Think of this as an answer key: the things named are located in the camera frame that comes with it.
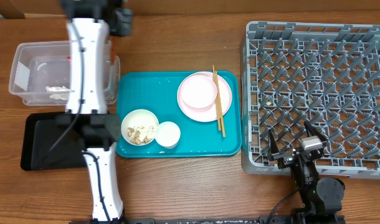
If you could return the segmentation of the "white tissue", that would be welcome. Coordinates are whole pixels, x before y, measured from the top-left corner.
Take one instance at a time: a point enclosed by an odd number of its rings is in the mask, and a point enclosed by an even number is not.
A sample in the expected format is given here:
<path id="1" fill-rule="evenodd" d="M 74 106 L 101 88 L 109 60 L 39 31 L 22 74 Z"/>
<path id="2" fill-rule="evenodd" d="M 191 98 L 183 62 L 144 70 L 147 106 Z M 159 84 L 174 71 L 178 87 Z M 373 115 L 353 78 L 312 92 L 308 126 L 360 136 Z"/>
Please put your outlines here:
<path id="1" fill-rule="evenodd" d="M 46 86 L 45 89 L 53 100 L 68 100 L 70 95 L 70 90 L 65 86 Z"/>

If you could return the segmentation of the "grey dishwasher rack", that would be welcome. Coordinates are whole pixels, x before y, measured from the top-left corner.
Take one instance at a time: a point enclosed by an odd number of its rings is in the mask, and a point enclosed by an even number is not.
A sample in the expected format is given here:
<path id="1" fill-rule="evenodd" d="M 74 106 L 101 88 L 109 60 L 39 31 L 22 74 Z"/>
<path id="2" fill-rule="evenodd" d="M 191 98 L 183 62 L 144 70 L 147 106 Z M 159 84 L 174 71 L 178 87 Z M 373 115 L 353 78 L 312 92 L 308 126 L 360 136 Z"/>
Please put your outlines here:
<path id="1" fill-rule="evenodd" d="M 252 21 L 240 57 L 245 172 L 289 174 L 268 137 L 290 152 L 309 121 L 328 138 L 319 173 L 380 179 L 380 25 Z"/>

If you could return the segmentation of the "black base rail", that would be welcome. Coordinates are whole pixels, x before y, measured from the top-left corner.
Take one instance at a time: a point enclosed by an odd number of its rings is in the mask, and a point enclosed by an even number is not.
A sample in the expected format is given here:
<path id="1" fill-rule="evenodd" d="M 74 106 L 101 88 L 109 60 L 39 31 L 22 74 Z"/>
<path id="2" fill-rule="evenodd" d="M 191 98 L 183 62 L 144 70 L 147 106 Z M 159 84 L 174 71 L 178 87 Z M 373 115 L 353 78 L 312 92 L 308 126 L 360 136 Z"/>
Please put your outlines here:
<path id="1" fill-rule="evenodd" d="M 98 222 L 95 220 L 71 221 L 69 224 L 90 224 L 90 223 L 122 223 L 122 224 L 267 224 L 268 216 L 259 216 L 258 218 L 226 218 L 226 219 L 182 219 L 182 220 L 155 220 L 153 218 L 122 219 L 120 221 Z M 322 218 L 318 220 L 306 219 L 301 222 L 291 215 L 274 215 L 269 223 L 273 224 L 294 224 L 294 223 L 346 223 L 344 216 L 338 216 L 337 221 Z"/>

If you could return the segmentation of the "black tray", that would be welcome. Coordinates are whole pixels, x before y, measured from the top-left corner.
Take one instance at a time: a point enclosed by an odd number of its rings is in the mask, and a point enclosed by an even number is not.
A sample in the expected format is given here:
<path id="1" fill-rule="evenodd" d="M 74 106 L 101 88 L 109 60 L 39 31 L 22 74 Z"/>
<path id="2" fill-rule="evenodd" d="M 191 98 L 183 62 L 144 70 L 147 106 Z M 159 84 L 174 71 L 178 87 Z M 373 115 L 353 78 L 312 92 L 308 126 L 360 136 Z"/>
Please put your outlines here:
<path id="1" fill-rule="evenodd" d="M 56 118 L 64 112 L 32 113 L 26 119 L 21 154 L 24 171 L 85 167 L 86 162 L 77 142 L 78 134 L 58 126 Z"/>

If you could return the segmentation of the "clear plastic bin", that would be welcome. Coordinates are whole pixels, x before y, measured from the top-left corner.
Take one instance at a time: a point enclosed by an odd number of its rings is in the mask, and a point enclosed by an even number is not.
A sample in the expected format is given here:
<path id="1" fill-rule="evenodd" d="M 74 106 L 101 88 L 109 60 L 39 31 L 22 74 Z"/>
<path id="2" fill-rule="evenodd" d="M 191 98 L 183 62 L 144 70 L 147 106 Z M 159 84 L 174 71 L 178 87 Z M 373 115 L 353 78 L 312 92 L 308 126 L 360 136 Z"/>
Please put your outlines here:
<path id="1" fill-rule="evenodd" d="M 65 105 L 53 100 L 46 86 L 70 87 L 70 42 L 27 42 L 17 46 L 11 67 L 9 92 L 27 106 Z"/>

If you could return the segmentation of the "large pink plate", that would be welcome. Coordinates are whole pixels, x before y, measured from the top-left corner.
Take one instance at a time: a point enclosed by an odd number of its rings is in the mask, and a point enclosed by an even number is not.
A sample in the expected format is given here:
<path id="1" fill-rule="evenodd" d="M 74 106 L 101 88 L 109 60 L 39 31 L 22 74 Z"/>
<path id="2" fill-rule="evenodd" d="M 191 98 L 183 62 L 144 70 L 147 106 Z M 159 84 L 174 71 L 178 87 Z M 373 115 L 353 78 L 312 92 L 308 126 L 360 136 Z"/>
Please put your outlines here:
<path id="1" fill-rule="evenodd" d="M 212 72 L 196 72 L 186 77 L 179 85 L 178 92 L 177 92 L 177 100 L 178 100 L 179 108 L 187 117 L 191 118 L 192 120 L 199 121 L 199 122 L 215 121 L 217 119 L 215 101 L 207 108 L 195 109 L 185 104 L 180 96 L 180 90 L 181 90 L 181 86 L 183 82 L 187 78 L 194 75 L 204 75 L 206 77 L 209 77 L 213 81 Z M 218 78 L 219 78 L 219 89 L 220 89 L 220 95 L 221 95 L 222 114 L 226 114 L 232 103 L 232 90 L 228 82 L 223 77 L 218 75 Z"/>

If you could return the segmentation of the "wooden chopstick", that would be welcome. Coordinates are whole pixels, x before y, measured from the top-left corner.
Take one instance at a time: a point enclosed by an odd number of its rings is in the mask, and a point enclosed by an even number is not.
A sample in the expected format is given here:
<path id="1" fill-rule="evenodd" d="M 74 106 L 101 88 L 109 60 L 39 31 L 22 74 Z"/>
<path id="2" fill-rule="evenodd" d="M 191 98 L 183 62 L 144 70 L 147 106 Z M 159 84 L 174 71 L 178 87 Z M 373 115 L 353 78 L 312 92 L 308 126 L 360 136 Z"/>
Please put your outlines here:
<path id="1" fill-rule="evenodd" d="M 221 125 L 222 125 L 222 136 L 226 136 L 226 131 L 225 131 L 225 126 L 224 126 L 224 119 L 223 119 L 223 114 L 222 114 L 222 105 L 221 105 Z"/>
<path id="2" fill-rule="evenodd" d="M 219 79 L 217 77 L 217 72 L 215 70 L 215 66 L 212 66 L 212 72 L 213 72 L 213 80 L 216 85 L 217 90 L 217 96 L 216 96 L 216 113 L 217 113 L 217 123 L 218 123 L 218 130 L 222 131 L 222 125 L 221 125 L 221 104 L 220 104 L 220 94 L 219 94 Z"/>

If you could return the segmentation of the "small white cup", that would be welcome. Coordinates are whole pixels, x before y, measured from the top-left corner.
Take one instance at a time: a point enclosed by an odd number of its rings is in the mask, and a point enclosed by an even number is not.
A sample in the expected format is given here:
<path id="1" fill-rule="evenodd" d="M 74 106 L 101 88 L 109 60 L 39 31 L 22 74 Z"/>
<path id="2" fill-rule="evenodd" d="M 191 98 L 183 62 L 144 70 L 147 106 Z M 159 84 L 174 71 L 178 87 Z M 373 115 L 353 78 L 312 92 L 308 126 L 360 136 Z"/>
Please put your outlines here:
<path id="1" fill-rule="evenodd" d="M 156 130 L 156 142 L 166 149 L 173 149 L 181 137 L 179 126 L 171 121 L 161 123 Z"/>

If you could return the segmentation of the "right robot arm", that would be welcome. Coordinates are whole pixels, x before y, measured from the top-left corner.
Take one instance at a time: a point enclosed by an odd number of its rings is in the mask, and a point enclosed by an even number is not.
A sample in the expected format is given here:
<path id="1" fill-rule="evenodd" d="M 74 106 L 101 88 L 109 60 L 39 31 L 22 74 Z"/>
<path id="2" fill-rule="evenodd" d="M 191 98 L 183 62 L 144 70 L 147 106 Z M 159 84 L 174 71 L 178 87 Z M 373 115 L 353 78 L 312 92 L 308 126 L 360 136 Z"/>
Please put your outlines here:
<path id="1" fill-rule="evenodd" d="M 289 168 L 297 188 L 283 198 L 269 213 L 265 223 L 344 223 L 342 210 L 345 184 L 334 177 L 321 178 L 315 161 L 324 156 L 327 138 L 308 121 L 304 122 L 306 138 L 292 152 L 280 152 L 271 131 L 268 132 L 267 157 L 277 161 L 279 169 Z M 294 208 L 290 215 L 276 215 L 275 211 L 292 195 L 300 194 L 302 208 Z"/>

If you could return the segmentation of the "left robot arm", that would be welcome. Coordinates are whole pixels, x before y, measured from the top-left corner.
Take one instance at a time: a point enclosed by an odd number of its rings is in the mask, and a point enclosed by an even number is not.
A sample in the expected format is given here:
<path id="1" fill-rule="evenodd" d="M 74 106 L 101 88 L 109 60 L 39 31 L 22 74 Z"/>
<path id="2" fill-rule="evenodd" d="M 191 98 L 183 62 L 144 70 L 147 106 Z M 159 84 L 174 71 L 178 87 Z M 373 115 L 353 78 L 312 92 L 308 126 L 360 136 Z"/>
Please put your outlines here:
<path id="1" fill-rule="evenodd" d="M 70 94 L 65 114 L 58 118 L 66 130 L 78 133 L 93 197 L 90 223 L 124 223 L 118 190 L 115 150 L 120 139 L 120 117 L 110 114 L 103 93 L 103 61 L 110 36 L 131 33 L 133 13 L 122 0 L 61 1 L 70 43 Z"/>

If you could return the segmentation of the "teal serving tray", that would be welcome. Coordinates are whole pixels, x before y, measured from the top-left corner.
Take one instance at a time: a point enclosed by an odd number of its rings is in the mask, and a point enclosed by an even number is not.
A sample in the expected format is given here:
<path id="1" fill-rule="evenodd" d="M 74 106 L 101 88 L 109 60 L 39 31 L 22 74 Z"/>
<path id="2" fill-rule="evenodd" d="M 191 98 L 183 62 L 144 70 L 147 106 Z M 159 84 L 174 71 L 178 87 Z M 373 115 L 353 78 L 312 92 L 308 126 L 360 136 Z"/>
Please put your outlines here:
<path id="1" fill-rule="evenodd" d="M 180 89 L 187 78 L 212 72 L 131 72 L 122 76 L 116 112 L 121 138 L 116 152 L 126 158 L 232 156 L 242 145 L 239 90 L 235 75 L 219 71 L 224 130 L 215 105 L 202 111 L 186 105 Z"/>

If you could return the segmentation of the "rice and peanut shells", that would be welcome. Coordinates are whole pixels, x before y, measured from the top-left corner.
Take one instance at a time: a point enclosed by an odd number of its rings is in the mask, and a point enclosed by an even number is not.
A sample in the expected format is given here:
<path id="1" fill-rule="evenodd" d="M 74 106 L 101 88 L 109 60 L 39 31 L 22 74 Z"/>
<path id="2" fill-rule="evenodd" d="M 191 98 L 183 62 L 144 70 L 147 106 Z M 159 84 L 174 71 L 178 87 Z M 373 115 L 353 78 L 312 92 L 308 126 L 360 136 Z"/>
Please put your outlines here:
<path id="1" fill-rule="evenodd" d="M 145 145 L 155 138 L 156 128 L 154 126 L 134 126 L 127 129 L 130 142 L 134 145 Z"/>

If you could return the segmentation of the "white bowl with food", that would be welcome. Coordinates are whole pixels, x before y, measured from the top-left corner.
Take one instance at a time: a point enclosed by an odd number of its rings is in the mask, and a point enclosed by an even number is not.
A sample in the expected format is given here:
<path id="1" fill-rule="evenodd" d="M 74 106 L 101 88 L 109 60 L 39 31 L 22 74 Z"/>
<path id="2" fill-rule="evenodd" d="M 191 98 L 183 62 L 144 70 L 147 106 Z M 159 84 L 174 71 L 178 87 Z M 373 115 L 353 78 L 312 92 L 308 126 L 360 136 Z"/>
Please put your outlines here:
<path id="1" fill-rule="evenodd" d="M 134 127 L 134 126 L 154 126 L 157 129 L 157 127 L 159 126 L 159 121 L 157 117 L 151 111 L 148 111 L 148 110 L 139 109 L 139 110 L 134 110 L 128 113 L 123 118 L 123 121 L 121 122 L 121 135 L 123 139 L 131 145 L 134 145 L 134 144 L 130 142 L 130 139 L 127 134 L 127 129 L 129 127 Z"/>

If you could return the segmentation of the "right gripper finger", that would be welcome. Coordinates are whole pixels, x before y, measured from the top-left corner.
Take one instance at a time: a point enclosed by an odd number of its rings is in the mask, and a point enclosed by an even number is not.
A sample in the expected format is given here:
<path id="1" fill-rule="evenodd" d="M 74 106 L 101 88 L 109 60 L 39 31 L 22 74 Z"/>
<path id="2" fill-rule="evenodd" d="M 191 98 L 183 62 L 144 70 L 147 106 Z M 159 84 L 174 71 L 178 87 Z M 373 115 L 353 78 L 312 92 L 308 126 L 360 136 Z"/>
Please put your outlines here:
<path id="1" fill-rule="evenodd" d="M 308 137 L 317 136 L 322 143 L 328 142 L 326 136 L 321 134 L 319 130 L 317 130 L 309 121 L 304 122 L 304 127 L 306 129 L 306 134 Z"/>
<path id="2" fill-rule="evenodd" d="M 272 131 L 268 130 L 268 155 L 272 156 L 273 154 L 279 153 L 277 143 L 275 142 L 275 138 L 272 134 Z"/>

